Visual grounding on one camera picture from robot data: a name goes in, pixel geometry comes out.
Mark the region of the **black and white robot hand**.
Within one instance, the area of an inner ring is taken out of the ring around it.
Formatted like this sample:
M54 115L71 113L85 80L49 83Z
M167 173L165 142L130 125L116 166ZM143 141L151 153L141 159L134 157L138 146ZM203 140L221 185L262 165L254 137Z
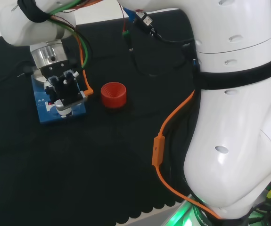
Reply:
M56 112L62 117L73 114L72 107L82 101L82 94L71 64L66 61L57 62L40 69L43 77L44 91L50 97Z

